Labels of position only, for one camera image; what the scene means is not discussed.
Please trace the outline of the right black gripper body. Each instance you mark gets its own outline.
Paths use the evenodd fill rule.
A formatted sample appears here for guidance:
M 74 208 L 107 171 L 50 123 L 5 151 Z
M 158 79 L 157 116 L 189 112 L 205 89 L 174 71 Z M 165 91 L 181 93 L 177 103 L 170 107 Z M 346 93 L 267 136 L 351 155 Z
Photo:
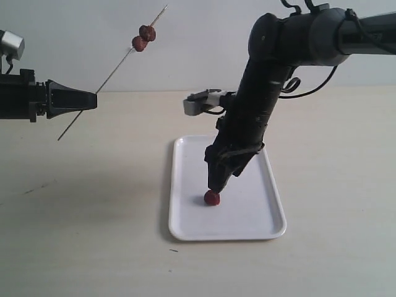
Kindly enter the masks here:
M 235 98 L 218 125 L 215 141 L 205 151 L 205 161 L 232 157 L 236 151 L 256 152 L 281 89 L 293 67 L 279 62 L 249 61 Z

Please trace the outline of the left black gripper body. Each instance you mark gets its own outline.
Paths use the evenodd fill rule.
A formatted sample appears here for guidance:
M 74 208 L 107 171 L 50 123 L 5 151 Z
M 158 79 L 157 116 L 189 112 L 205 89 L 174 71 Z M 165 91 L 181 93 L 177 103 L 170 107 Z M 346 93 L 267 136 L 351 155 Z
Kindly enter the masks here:
M 37 82 L 35 71 L 21 69 L 19 74 L 1 74 L 1 119 L 50 119 L 51 81 Z

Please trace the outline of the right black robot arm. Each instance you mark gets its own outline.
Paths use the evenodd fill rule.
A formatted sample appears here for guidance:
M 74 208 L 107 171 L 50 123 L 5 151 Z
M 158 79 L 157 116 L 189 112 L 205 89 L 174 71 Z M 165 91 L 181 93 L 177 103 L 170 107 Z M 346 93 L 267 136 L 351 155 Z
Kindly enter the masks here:
M 281 90 L 300 66 L 337 66 L 352 54 L 392 54 L 395 14 L 358 18 L 351 9 L 323 8 L 280 19 L 261 16 L 248 42 L 239 88 L 225 102 L 218 134 L 205 150 L 208 187 L 221 192 L 263 149 L 263 137 Z

